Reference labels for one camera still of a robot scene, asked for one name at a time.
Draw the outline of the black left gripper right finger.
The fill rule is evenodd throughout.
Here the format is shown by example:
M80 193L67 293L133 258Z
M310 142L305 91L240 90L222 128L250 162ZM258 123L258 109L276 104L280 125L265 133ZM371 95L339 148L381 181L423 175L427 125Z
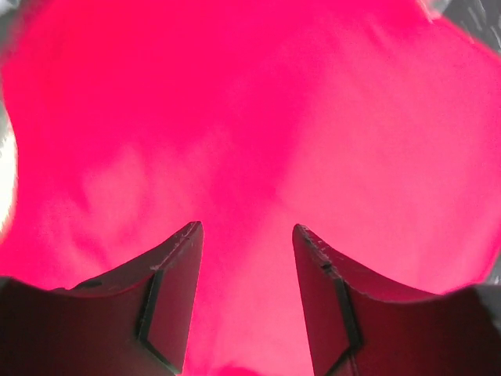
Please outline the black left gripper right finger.
M500 288L434 295L293 230L305 326L317 375L497 375Z

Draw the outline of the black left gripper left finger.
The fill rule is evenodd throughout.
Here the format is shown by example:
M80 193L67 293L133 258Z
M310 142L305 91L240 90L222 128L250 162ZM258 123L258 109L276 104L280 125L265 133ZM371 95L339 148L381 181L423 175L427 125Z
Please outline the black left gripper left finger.
M200 222L64 289L1 279L4 375L178 375L204 242Z

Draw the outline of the pink red t-shirt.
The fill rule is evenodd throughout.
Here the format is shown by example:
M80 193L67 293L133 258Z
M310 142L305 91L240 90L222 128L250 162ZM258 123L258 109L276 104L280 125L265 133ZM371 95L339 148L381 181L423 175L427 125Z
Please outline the pink red t-shirt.
M25 1L4 375L497 375L500 59L424 1Z

